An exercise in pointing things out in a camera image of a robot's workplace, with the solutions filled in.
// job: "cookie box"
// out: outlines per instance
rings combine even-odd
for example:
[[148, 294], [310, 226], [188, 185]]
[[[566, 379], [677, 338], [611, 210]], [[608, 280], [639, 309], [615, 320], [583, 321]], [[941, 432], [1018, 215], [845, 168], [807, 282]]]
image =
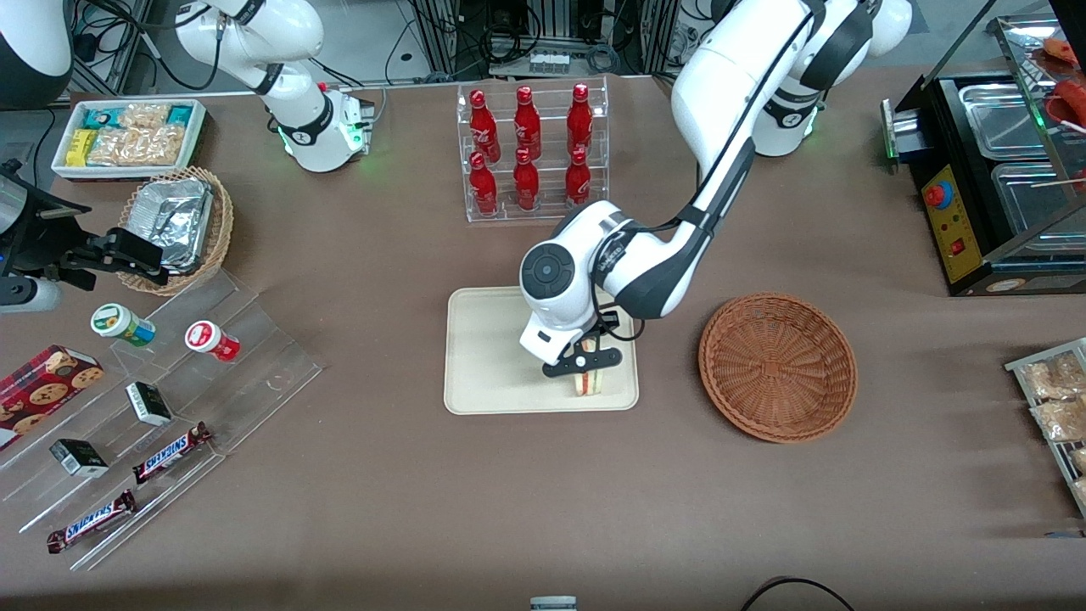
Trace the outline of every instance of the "cookie box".
[[50, 346], [0, 380], [0, 450], [103, 375], [102, 366], [94, 359], [71, 348]]
[[[168, 104], [192, 109], [185, 124], [185, 137], [181, 140], [177, 161], [173, 165], [68, 165], [66, 161], [68, 149], [72, 147], [73, 138], [85, 127], [88, 113], [122, 107], [129, 103]], [[58, 176], [75, 182], [142, 180], [174, 169], [182, 169], [189, 166], [192, 157], [195, 155], [197, 143], [200, 140], [206, 110], [204, 105], [193, 98], [124, 98], [79, 102], [72, 109], [72, 116], [68, 118], [67, 126], [64, 128], [64, 135], [61, 136], [60, 145], [56, 147], [56, 153], [53, 155], [52, 169]]]

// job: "beige tray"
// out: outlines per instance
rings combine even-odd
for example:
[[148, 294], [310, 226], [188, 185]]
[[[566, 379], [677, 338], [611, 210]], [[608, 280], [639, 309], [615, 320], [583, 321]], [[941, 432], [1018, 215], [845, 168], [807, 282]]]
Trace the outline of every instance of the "beige tray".
[[[610, 297], [601, 292], [601, 303]], [[603, 392], [578, 397], [573, 377], [550, 379], [543, 364], [520, 347], [531, 310], [516, 285], [462, 288], [449, 297], [445, 338], [445, 407], [454, 415], [509, 415], [628, 410], [637, 403], [633, 343], [604, 338], [622, 352], [622, 364], [604, 371]], [[619, 335], [633, 321], [619, 310]]]

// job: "red cookie box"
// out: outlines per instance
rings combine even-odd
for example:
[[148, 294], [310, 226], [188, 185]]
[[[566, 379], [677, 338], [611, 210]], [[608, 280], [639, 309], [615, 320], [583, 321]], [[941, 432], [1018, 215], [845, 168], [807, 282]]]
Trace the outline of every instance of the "red cookie box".
[[103, 375], [102, 366], [94, 359], [71, 348], [50, 346], [0, 380], [0, 450]]

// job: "snickers bar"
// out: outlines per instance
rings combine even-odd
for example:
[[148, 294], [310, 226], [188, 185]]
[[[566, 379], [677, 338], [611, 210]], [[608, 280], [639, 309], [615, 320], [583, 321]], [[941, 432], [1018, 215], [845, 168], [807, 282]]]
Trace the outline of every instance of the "snickers bar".
[[176, 442], [159, 450], [153, 457], [147, 459], [143, 464], [132, 468], [136, 474], [136, 485], [140, 485], [155, 475], [169, 469], [181, 457], [192, 451], [193, 448], [211, 440], [211, 432], [201, 422], [187, 431], [185, 435], [178, 437]]
[[132, 492], [125, 491], [113, 502], [103, 506], [98, 511], [85, 517], [67, 529], [52, 532], [49, 535], [49, 540], [46, 543], [49, 546], [49, 553], [60, 553], [87, 533], [101, 529], [118, 515], [136, 513], [138, 509], [136, 507], [136, 498], [132, 497]]

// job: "yellow control panel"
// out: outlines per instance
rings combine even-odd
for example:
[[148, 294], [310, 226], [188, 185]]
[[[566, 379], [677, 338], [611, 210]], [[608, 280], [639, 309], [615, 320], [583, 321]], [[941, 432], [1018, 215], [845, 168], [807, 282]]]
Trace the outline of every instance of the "yellow control panel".
[[935, 233], [943, 267], [950, 281], [956, 282], [980, 267], [983, 257], [950, 166], [944, 167], [924, 184], [920, 194], [924, 198], [927, 220]]

